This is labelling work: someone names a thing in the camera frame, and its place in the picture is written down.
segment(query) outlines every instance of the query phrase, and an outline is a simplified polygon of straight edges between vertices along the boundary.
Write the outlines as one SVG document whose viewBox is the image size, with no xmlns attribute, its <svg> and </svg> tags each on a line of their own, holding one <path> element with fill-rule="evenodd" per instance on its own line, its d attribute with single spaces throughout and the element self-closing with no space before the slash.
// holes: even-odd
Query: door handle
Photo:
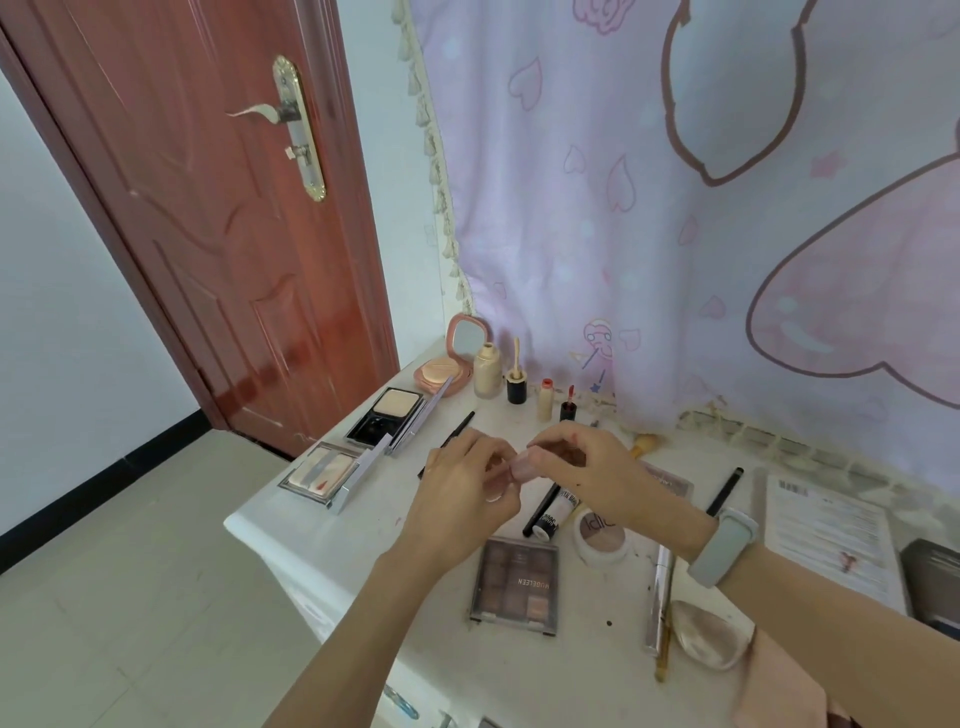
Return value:
<svg viewBox="0 0 960 728">
<path fill-rule="evenodd" d="M 313 130 L 310 129 L 300 73 L 297 67 L 283 56 L 277 56 L 274 61 L 274 83 L 280 98 L 278 106 L 256 104 L 242 111 L 228 112 L 227 116 L 258 113 L 271 124 L 286 124 L 290 133 L 290 146 L 285 150 L 287 158 L 297 163 L 303 188 L 310 199 L 321 203 L 326 199 L 326 182 L 320 167 L 320 155 L 317 154 Z"/>
<path fill-rule="evenodd" d="M 258 113 L 271 124 L 279 124 L 281 121 L 284 124 L 290 121 L 300 121 L 300 110 L 291 104 L 286 104 L 282 107 L 272 107 L 270 104 L 257 104 L 242 111 L 228 113 L 227 116 L 243 116 L 248 113 Z"/>
</svg>

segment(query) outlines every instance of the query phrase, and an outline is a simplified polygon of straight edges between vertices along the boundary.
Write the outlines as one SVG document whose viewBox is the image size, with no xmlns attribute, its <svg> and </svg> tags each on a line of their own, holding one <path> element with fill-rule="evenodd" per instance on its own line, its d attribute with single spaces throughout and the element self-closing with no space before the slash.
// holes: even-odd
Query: black compact case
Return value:
<svg viewBox="0 0 960 728">
<path fill-rule="evenodd" d="M 393 391 L 415 395 L 416 400 L 411 400 L 409 409 L 403 415 L 377 412 L 377 405 Z M 375 447 L 376 444 L 383 439 L 384 435 L 390 435 L 395 438 L 396 441 L 396 434 L 417 417 L 422 407 L 423 395 L 419 392 L 411 392 L 410 390 L 399 389 L 398 387 L 387 387 L 387 389 L 383 391 L 383 394 L 377 398 L 377 401 L 373 403 L 373 407 L 367 410 L 367 413 L 350 429 L 346 439 L 357 445 L 362 445 L 365 448 Z"/>
</svg>

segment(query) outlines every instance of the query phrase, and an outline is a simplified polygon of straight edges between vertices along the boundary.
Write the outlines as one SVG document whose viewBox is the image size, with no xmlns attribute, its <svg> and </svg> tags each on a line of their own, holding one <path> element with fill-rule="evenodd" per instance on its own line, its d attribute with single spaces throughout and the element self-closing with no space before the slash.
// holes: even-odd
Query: pink curtain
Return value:
<svg viewBox="0 0 960 728">
<path fill-rule="evenodd" d="M 960 494 L 960 0 L 411 0 L 477 312 Z"/>
</svg>

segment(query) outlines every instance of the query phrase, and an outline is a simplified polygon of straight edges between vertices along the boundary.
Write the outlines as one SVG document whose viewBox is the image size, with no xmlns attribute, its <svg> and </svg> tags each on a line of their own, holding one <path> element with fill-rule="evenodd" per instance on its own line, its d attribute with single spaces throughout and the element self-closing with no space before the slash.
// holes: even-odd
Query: foundation bottle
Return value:
<svg viewBox="0 0 960 728">
<path fill-rule="evenodd" d="M 492 400 L 503 386 L 500 349 L 484 344 L 473 360 L 473 393 L 481 400 Z"/>
</svg>

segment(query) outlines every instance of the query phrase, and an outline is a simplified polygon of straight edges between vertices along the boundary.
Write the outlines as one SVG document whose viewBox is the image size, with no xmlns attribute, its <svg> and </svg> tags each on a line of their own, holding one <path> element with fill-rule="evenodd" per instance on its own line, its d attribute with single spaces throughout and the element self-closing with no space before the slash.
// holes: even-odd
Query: hand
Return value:
<svg viewBox="0 0 960 728">
<path fill-rule="evenodd" d="M 531 442 L 530 464 L 605 520 L 669 545 L 678 517 L 693 507 L 630 456 L 612 432 L 562 422 Z"/>
<path fill-rule="evenodd" d="M 423 480 L 394 549 L 439 579 L 482 546 L 520 510 L 520 494 L 510 485 L 487 502 L 488 468 L 516 457 L 506 440 L 468 428 L 443 449 L 432 449 Z"/>
</svg>

